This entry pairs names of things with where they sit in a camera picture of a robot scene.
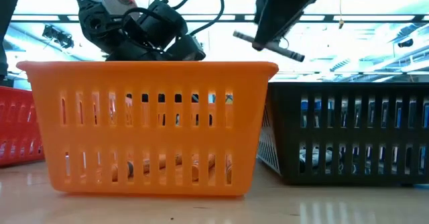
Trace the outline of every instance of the wooden table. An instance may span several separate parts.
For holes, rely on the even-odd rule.
[[[258,163],[240,199],[85,197],[49,184],[43,162],[0,169],[0,223],[429,223],[429,189],[291,187]]]

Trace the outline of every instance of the ceiling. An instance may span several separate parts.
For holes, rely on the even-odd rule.
[[[75,1],[19,0],[6,40],[25,52],[8,52],[9,70],[17,72],[14,62],[19,60],[103,60],[103,53],[84,38],[78,23],[56,21],[57,15],[76,17]],[[170,0],[169,4],[176,5],[180,1]],[[150,0],[137,2],[147,7]],[[186,19],[210,19],[214,16],[198,14],[218,13],[219,0],[189,0],[178,11]],[[234,14],[251,16],[254,12],[255,0],[225,0],[225,19]],[[337,22],[341,13],[345,25],[339,30]],[[280,72],[273,79],[276,81],[402,80],[407,77],[402,71],[421,74],[429,66],[429,0],[318,0],[305,14],[336,16],[332,21],[311,19],[297,23],[286,36],[287,41],[280,43],[305,54],[304,62],[295,62],[267,50],[257,52],[249,43],[232,36],[234,30],[254,36],[257,26],[251,22],[216,23],[196,37],[203,43],[205,60],[264,60],[279,64]],[[75,47],[61,51],[58,45],[43,38],[46,24],[71,34]],[[202,24],[188,22],[188,28],[191,31]],[[412,47],[397,46],[410,38],[414,41]],[[371,73],[378,71],[394,73],[388,76]]]

